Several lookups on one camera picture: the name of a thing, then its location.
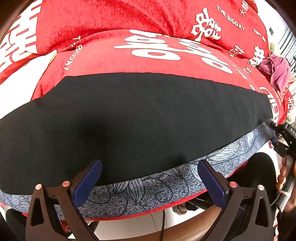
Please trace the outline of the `black pants with grey waistband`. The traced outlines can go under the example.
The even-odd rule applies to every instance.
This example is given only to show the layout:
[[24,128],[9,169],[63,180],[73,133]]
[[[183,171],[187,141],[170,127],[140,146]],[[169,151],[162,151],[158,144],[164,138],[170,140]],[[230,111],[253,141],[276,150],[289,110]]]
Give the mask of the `black pants with grey waistband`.
[[67,76],[1,119],[1,202],[26,213],[37,184],[71,181],[92,160],[102,174],[86,219],[146,214],[204,190],[206,158],[228,176],[273,132],[267,95],[156,73]]

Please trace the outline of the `purple crumpled cloth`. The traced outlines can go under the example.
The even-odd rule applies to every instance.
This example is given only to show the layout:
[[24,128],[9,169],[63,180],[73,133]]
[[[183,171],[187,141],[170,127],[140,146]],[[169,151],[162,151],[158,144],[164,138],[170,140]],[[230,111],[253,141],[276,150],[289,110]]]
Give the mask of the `purple crumpled cloth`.
[[294,82],[290,63],[287,59],[271,54],[257,67],[259,71],[269,75],[271,86],[279,92],[284,92]]

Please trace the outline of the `red sofa cover with characters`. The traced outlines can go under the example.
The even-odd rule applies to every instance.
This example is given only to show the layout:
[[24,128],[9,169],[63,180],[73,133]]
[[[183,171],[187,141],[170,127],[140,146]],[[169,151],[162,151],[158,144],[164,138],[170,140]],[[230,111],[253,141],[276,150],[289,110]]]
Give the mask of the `red sofa cover with characters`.
[[30,101],[67,76],[156,73],[263,93],[276,123],[295,107],[257,68],[270,54],[251,1],[31,1],[1,39],[1,84],[54,50]]

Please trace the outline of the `white cloth sheet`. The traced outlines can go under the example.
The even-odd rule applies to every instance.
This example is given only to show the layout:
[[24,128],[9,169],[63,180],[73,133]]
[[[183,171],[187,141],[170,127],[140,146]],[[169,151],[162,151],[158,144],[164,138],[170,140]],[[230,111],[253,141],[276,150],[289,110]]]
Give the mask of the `white cloth sheet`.
[[1,118],[30,102],[37,83],[56,54],[57,51],[54,50],[49,54],[29,61],[1,84]]

